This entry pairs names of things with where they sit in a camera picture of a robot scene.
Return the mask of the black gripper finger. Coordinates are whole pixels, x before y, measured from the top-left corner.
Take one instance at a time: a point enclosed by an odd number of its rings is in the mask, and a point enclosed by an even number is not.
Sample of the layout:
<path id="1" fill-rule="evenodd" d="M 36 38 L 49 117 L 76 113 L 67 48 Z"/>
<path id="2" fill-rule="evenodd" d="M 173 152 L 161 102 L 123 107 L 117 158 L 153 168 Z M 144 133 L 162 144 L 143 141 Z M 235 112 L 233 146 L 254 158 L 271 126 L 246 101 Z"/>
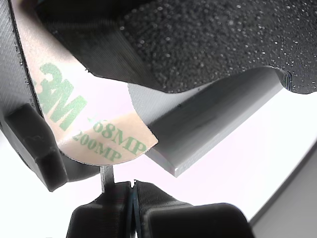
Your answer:
<path id="1" fill-rule="evenodd" d="M 113 166 L 101 166 L 100 174 L 102 193 L 73 211 L 66 235 L 68 238 L 131 237 L 131 182 L 115 183 Z"/>
<path id="2" fill-rule="evenodd" d="M 140 238 L 253 238 L 240 209 L 228 203 L 193 206 L 152 183 L 135 181 L 133 205 Z"/>

